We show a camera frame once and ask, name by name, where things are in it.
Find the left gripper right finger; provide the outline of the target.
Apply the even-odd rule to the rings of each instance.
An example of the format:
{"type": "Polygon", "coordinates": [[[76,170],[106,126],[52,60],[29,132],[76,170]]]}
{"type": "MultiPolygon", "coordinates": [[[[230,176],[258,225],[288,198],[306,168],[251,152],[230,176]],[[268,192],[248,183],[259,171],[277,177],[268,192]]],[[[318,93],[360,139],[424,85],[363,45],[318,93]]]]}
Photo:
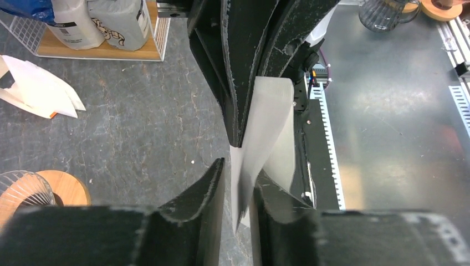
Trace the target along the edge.
{"type": "Polygon", "coordinates": [[[254,265],[468,265],[469,245],[428,211],[320,211],[261,172],[250,206],[254,265]]]}

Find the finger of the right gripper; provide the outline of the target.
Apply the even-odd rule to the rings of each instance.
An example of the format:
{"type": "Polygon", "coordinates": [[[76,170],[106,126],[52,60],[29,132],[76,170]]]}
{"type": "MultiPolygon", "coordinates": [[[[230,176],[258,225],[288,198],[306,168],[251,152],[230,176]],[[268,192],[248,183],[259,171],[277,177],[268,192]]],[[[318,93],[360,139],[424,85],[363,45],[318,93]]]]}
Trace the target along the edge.
{"type": "Polygon", "coordinates": [[[215,96],[229,143],[242,146],[254,79],[278,1],[193,1],[190,49],[215,96]]]}
{"type": "Polygon", "coordinates": [[[307,35],[339,1],[287,1],[274,20],[263,49],[258,76],[280,77],[307,35]]]}

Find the clear glass dripper cone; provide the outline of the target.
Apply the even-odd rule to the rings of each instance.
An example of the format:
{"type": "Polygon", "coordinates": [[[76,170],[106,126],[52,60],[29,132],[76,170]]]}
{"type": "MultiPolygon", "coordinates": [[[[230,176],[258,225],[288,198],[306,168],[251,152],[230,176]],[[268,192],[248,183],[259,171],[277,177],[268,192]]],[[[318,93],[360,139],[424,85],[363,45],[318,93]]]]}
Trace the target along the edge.
{"type": "Polygon", "coordinates": [[[20,207],[55,204],[53,190],[41,175],[23,170],[1,174],[1,215],[12,215],[20,207]]]}

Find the single white coffee filter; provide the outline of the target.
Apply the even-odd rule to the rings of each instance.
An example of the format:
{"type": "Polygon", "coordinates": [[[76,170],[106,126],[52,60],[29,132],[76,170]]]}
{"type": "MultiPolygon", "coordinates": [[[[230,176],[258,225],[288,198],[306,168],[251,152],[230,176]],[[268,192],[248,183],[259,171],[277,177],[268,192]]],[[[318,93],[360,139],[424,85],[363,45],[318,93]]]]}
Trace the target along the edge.
{"type": "Polygon", "coordinates": [[[255,78],[242,146],[230,148],[234,232],[249,218],[248,205],[261,172],[290,190],[295,171],[293,103],[289,78],[255,78]]]}

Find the round wooden dripper stand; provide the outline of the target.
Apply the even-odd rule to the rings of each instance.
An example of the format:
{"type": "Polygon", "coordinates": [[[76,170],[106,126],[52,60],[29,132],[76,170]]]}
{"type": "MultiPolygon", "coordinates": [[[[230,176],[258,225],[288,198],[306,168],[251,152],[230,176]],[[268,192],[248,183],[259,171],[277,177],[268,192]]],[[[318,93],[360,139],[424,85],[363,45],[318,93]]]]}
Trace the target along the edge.
{"type": "MultiPolygon", "coordinates": [[[[43,170],[35,172],[44,177],[50,184],[54,197],[55,205],[48,206],[89,206],[91,205],[90,193],[86,185],[73,175],[59,170],[43,170]]],[[[1,228],[15,215],[1,215],[1,228]]]]}

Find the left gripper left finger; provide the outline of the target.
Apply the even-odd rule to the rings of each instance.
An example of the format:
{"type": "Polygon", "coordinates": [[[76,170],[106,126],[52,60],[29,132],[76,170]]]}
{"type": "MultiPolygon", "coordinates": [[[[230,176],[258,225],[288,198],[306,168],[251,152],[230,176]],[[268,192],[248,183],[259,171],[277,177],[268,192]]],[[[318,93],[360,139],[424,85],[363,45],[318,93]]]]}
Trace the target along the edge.
{"type": "Polygon", "coordinates": [[[34,206],[1,232],[2,265],[218,265],[223,158],[161,206],[34,206]]]}

